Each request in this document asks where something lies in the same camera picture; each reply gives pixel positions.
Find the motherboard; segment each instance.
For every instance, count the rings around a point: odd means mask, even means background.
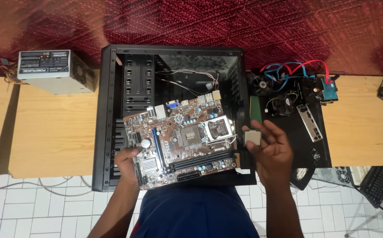
[[[218,90],[124,117],[141,189],[235,169],[236,133]]]

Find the red carpet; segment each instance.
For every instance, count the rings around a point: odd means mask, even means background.
[[[110,43],[240,46],[248,69],[322,59],[383,75],[383,1],[0,0],[0,57],[72,49],[98,68]]]

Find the hand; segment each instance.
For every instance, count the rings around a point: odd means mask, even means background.
[[[137,149],[126,147],[114,158],[115,164],[120,169],[121,177],[136,186],[139,186],[139,184],[137,183],[136,172],[134,171],[133,157],[138,153],[139,151]]]
[[[260,146],[248,141],[247,149],[252,153],[259,179],[265,189],[277,187],[289,187],[291,176],[291,164],[293,163],[293,151],[288,142],[287,135],[272,122],[265,120],[261,125],[256,120],[251,122],[265,136],[268,143],[260,140]]]

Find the black keyboard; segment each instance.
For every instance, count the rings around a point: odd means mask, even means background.
[[[379,208],[383,201],[383,166],[373,166],[360,184],[360,192]]]

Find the person's left hand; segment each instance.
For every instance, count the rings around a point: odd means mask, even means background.
[[[139,150],[126,147],[114,158],[115,164],[120,169],[121,177],[136,186],[139,186],[139,184],[137,183],[136,172],[134,171],[133,157],[138,153]]]

